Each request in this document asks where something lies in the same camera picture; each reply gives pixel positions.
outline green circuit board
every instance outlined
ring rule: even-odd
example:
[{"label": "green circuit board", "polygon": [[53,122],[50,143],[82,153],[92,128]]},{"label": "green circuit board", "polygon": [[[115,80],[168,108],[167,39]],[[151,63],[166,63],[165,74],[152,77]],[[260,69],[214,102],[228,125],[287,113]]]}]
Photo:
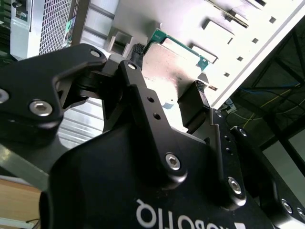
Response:
[{"label": "green circuit board", "polygon": [[152,35],[152,38],[150,39],[150,41],[148,42],[147,46],[144,49],[144,54],[146,53],[148,47],[150,46],[150,44],[152,42],[157,42],[157,43],[162,44],[166,38],[171,39],[173,42],[175,42],[178,45],[182,46],[183,48],[185,48],[186,50],[190,51],[194,55],[199,56],[200,57],[200,61],[198,62],[197,65],[201,68],[201,71],[203,71],[207,67],[207,65],[209,64],[209,62],[203,56],[199,55],[198,53],[196,53],[191,48],[185,46],[184,44],[182,44],[181,42],[179,42],[175,38],[167,35],[165,32],[163,32],[163,31],[161,31],[159,29],[156,29],[156,31]]}]

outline rectangular slot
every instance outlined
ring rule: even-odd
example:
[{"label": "rectangular slot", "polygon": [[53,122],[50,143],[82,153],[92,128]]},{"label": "rectangular slot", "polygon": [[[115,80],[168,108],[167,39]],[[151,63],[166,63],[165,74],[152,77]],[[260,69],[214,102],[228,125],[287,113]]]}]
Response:
[{"label": "rectangular slot", "polygon": [[114,43],[111,47],[111,51],[119,55],[123,55],[126,45],[130,43],[131,37],[127,34],[117,31],[114,36]]},{"label": "rectangular slot", "polygon": [[263,0],[255,0],[258,4],[260,4],[261,6],[265,6],[266,2],[264,2]]},{"label": "rectangular slot", "polygon": [[206,23],[204,23],[202,28],[204,29],[206,35],[216,39],[220,45],[229,44],[235,36],[233,33],[229,32],[211,20],[208,20]]},{"label": "rectangular slot", "polygon": [[276,19],[274,17],[271,17],[269,21],[270,21],[270,23],[273,24],[273,23],[275,23]]},{"label": "rectangular slot", "polygon": [[263,0],[246,0],[246,1],[258,9],[262,9],[266,5],[266,2]]},{"label": "rectangular slot", "polygon": [[212,89],[213,91],[217,91],[218,90],[218,88],[213,87],[213,86],[208,86],[208,88]]},{"label": "rectangular slot", "polygon": [[253,42],[254,44],[258,43],[258,39],[257,39],[257,38],[254,38],[254,39],[252,40],[252,42]]}]

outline black metal bracket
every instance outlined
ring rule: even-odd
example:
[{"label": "black metal bracket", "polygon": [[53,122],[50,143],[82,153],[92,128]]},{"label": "black metal bracket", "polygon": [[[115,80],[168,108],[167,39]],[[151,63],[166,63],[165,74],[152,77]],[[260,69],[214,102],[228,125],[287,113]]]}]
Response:
[{"label": "black metal bracket", "polygon": [[124,79],[124,95],[128,96],[133,119],[150,140],[159,181],[165,188],[175,188],[186,179],[187,169],[158,96],[147,88],[140,67],[131,61],[122,61],[118,74]]},{"label": "black metal bracket", "polygon": [[[106,61],[103,53],[81,44],[1,68],[0,87],[9,99],[0,106],[0,125],[6,130],[0,138],[26,144],[50,143],[63,119],[62,107],[73,80],[102,68]],[[31,112],[34,101],[48,103],[51,113],[39,116]]]},{"label": "black metal bracket", "polygon": [[246,191],[240,169],[234,137],[225,124],[221,112],[213,108],[201,127],[201,137],[211,147],[211,163],[208,170],[217,168],[211,174],[209,183],[214,185],[211,197],[228,210],[235,210],[246,203]]},{"label": "black metal bracket", "polygon": [[304,220],[298,213],[298,208],[304,211],[302,204],[260,148],[253,144],[251,136],[237,126],[231,133],[238,146],[246,189],[253,198],[259,199],[261,209],[273,225],[281,228],[294,221],[304,227]]},{"label": "black metal bracket", "polygon": [[204,83],[196,80],[178,100],[182,123],[189,134],[194,133],[205,122],[206,113],[209,112],[210,105],[204,94],[205,88]]}]

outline white metal panel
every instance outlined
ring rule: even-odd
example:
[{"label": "white metal panel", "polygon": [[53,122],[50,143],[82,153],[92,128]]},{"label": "white metal panel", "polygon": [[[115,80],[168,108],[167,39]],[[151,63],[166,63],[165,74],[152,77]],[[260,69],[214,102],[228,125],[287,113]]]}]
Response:
[{"label": "white metal panel", "polygon": [[65,112],[58,136],[65,147],[73,148],[100,135],[103,128],[102,102],[89,99]]},{"label": "white metal panel", "polygon": [[82,40],[90,42],[90,43],[93,43],[93,44],[96,44],[99,47],[104,47],[104,44],[106,42],[105,39],[103,39],[101,37],[98,37],[98,36],[96,36],[96,35],[94,35],[92,33],[89,33],[87,31],[84,31],[82,33]]},{"label": "white metal panel", "polygon": [[91,4],[94,4],[109,13],[115,14],[119,0],[91,0]]},{"label": "white metal panel", "polygon": [[112,24],[112,19],[89,9],[85,26],[101,33],[108,35]]}]

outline metal frame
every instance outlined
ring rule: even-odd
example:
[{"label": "metal frame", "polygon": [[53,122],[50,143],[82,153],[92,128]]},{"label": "metal frame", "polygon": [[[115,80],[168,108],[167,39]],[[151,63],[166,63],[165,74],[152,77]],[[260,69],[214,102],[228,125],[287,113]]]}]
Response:
[{"label": "metal frame", "polygon": [[235,77],[235,79],[226,87],[226,89],[211,104],[211,107],[219,108],[225,101],[238,89],[245,79],[254,71],[254,69],[268,56],[268,54],[281,42],[281,40],[293,29],[293,27],[305,15],[305,1],[303,1],[280,29],[270,38],[267,44],[250,61],[248,65]]},{"label": "metal frame", "polygon": [[305,177],[305,161],[302,159],[302,157],[299,155],[296,149],[289,142],[289,139],[283,137],[282,131],[275,123],[275,118],[271,116],[268,112],[262,110],[260,107],[257,107],[255,104],[241,98],[239,95],[235,95],[233,97],[233,101],[243,106],[244,108],[248,109],[249,111],[252,111],[253,113],[263,117],[263,119],[266,121],[271,131],[274,133],[276,139],[279,140],[279,142],[282,144],[282,146],[284,147],[288,155],[291,157],[295,165],[298,167],[298,169]]},{"label": "metal frame", "polygon": [[[256,80],[253,82],[252,86],[249,88],[244,88],[246,90],[285,90],[285,89],[296,89],[302,87],[304,83],[304,78],[298,75],[294,70],[292,70],[288,65],[286,65],[279,57],[278,54],[282,51],[282,49],[286,46],[288,41],[293,38],[295,43],[295,49],[301,64],[303,75],[305,76],[305,62],[304,58],[301,52],[299,39],[296,34],[296,28],[294,28],[284,39],[284,41],[279,45],[279,48],[276,50],[275,54],[271,57],[271,59],[267,62],[263,70],[260,72],[259,76],[256,78]],[[288,74],[290,74],[291,77],[293,77],[297,82],[298,86],[292,85],[292,86],[281,86],[281,87],[256,87],[261,79],[265,76],[266,72],[270,68],[270,66],[276,63],[279,67],[281,67],[284,71],[286,71]]]}]

